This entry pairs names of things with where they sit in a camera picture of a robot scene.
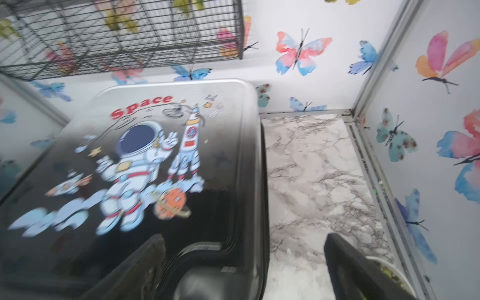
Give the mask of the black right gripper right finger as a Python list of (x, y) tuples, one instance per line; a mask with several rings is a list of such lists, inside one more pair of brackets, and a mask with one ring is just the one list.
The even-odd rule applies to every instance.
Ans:
[(337, 300), (415, 299), (339, 234), (327, 235), (324, 255)]

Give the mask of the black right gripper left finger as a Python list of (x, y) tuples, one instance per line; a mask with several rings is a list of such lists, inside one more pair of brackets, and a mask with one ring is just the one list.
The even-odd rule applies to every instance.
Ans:
[(165, 263), (164, 237), (155, 234), (80, 298), (82, 300), (153, 300), (161, 282)]

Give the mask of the space print kids suitcase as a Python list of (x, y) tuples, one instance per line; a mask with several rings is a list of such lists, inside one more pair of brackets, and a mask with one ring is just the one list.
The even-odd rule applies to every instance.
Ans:
[(81, 300), (152, 236), (154, 300), (260, 300), (265, 134), (240, 79), (109, 88), (1, 199), (1, 298)]

